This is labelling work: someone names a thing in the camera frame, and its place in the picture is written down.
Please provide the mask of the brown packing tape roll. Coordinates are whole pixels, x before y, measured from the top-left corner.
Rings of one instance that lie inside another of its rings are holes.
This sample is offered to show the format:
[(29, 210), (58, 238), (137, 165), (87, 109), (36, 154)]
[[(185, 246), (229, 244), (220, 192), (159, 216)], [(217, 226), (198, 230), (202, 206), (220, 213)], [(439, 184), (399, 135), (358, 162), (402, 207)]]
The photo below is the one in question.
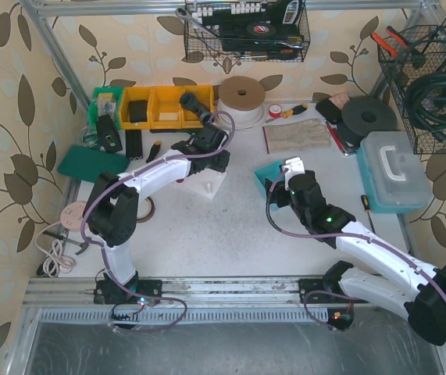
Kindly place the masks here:
[(155, 215), (155, 203), (152, 198), (147, 197), (137, 207), (136, 223), (146, 223)]

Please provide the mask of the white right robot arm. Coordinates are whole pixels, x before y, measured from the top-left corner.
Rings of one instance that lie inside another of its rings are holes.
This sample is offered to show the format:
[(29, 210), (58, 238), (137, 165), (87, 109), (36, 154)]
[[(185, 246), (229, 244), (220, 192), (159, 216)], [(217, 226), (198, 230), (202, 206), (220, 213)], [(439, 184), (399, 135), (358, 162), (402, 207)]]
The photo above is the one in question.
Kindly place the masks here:
[(400, 316), (425, 341), (446, 343), (446, 265), (437, 267), (395, 248), (351, 213), (326, 202), (310, 170), (283, 169), (265, 181), (266, 212), (272, 204), (292, 209), (305, 233), (365, 263), (368, 274), (339, 261), (324, 275), (322, 294), (369, 302)]

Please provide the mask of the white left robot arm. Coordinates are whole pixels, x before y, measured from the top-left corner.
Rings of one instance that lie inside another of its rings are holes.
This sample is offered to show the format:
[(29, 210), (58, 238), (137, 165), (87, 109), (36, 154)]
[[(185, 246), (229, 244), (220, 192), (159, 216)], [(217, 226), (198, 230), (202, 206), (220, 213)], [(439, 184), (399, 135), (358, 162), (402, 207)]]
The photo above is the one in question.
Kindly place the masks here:
[(87, 200), (80, 232), (87, 243), (101, 248), (109, 278), (124, 286), (137, 275), (128, 241), (136, 230), (140, 203), (165, 186), (203, 170), (225, 172), (230, 158), (226, 147), (232, 137), (214, 124), (206, 124), (145, 166), (118, 175), (99, 175)]

